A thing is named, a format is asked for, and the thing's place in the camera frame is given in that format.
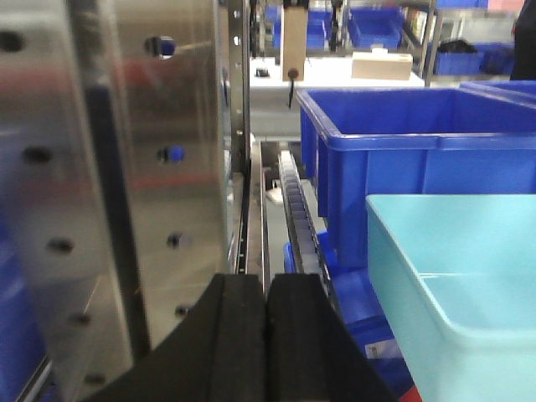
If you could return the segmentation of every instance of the blue bin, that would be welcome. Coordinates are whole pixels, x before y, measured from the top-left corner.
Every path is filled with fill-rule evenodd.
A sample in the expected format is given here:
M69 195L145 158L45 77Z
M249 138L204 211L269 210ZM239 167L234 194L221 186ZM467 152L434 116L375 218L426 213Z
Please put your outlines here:
M290 243L283 245L284 265L283 268L286 274L296 273L296 265L294 264L294 253L292 253L292 246Z
M437 0L436 8L487 8L487 0Z
M404 23L399 8L353 8L350 13L348 33L354 48L398 48Z
M281 7L269 4L266 6L265 21L275 22L277 19L281 19Z
M438 75L477 75L481 73L484 53L438 53L434 72Z
M367 270L341 268L335 250L329 247L328 232L318 233L317 236L337 293L343 321L363 355L370 357L370 348L386 341L398 350ZM284 251L285 273L296 272L289 243L285 245ZM397 396L414 385L403 358L371 358L369 361Z
M475 44L484 53L481 71L486 74L510 75L513 71L513 44Z
M307 22L307 48L324 49L326 39L331 36L331 13L324 11L309 11ZM272 31L274 48L281 47L281 16L274 22Z
M0 400L16 400L45 355L17 257L0 223Z
M462 82L461 87L506 96L516 102L536 103L536 81Z
M302 158L340 266L367 266L368 194L536 192L536 105L450 88L298 100Z

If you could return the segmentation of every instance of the metal frame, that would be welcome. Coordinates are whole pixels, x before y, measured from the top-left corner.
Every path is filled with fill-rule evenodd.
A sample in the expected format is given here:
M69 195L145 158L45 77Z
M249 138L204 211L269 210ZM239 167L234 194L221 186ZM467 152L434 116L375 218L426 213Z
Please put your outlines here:
M229 81L233 172L246 175L250 160L250 51L247 0L228 0Z
M270 286L268 222L266 221L265 173L260 142L251 139L248 236L245 274L259 277L266 294Z
M119 376L148 345L131 337L116 274L71 11L61 0L6 0L0 13L0 29L23 44L0 54L0 204L66 400Z
M229 271L218 18L210 0L2 4L23 47L0 53L0 197L65 400Z

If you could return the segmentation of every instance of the light blue plastic bin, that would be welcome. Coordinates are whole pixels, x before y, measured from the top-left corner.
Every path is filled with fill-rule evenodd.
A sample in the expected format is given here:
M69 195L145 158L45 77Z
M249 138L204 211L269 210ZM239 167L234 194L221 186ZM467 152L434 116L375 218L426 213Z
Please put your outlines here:
M536 104L536 81L468 81L462 82L461 87L506 96L516 102Z
M369 275L425 401L536 399L536 196L372 195Z
M445 88L298 99L302 161L340 266L367 266L368 194L536 193L536 104Z

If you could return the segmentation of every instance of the shelving rack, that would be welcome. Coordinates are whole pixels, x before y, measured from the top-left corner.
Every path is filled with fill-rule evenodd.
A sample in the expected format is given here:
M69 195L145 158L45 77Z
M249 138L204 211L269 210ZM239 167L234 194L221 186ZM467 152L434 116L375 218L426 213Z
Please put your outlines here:
M430 52L425 58L425 79L426 86L430 86L431 82L458 82L465 80L507 80L507 75L437 75L434 73L434 64L437 56L437 50L440 42L446 39L444 27L446 23L452 23L451 34L448 35L451 39L458 39L463 36L465 22L469 19L511 19L512 26L517 17L517 13L489 11L485 8L446 8L436 9L434 11L435 22L433 24L433 36L431 39Z

